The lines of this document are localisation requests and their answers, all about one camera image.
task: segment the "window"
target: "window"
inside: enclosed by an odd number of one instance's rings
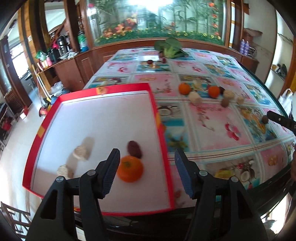
[[[13,66],[15,67],[15,71],[17,72],[18,77],[21,78],[25,75],[25,73],[29,69],[27,59],[25,57],[24,49],[22,48],[22,45],[19,44],[13,47],[10,50],[10,53],[11,53]]]

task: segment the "cabbage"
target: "cabbage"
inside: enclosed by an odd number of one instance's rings
[[[165,41],[158,40],[154,43],[155,50],[162,51],[166,58],[188,56],[188,54],[184,52],[181,47],[181,43],[175,38],[168,38]]]

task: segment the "screw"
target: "screw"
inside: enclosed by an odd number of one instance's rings
[[[56,181],[58,183],[61,183],[63,180],[64,180],[64,177],[62,177],[62,176],[59,176],[59,177],[56,178]]]
[[[95,170],[89,170],[89,171],[87,172],[87,174],[88,174],[89,176],[93,176],[93,175],[96,174],[96,171],[95,171]]]
[[[200,175],[203,176],[203,177],[205,177],[205,176],[207,175],[207,171],[203,171],[203,170],[201,170],[201,171],[200,171]]]
[[[233,181],[234,183],[237,183],[239,179],[237,177],[231,177],[231,181]]]

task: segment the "floral tablecloth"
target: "floral tablecloth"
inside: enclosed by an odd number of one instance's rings
[[[272,110],[283,115],[274,97],[235,60],[221,53],[184,49],[189,56],[159,62],[152,47],[123,49],[95,73],[85,88],[126,83],[150,84],[165,130],[171,163],[176,208],[191,207],[195,201],[185,194],[174,164],[174,152],[182,148],[188,159],[215,177],[235,175],[246,189],[256,187],[282,170],[292,160],[295,136],[261,117]],[[178,91],[188,83],[203,103],[194,106]],[[239,106],[233,100],[228,108],[222,96],[208,96],[209,86],[231,90],[245,98]]]

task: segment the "person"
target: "person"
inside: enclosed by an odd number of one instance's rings
[[[293,153],[293,160],[291,163],[291,178],[296,181],[296,151]]]

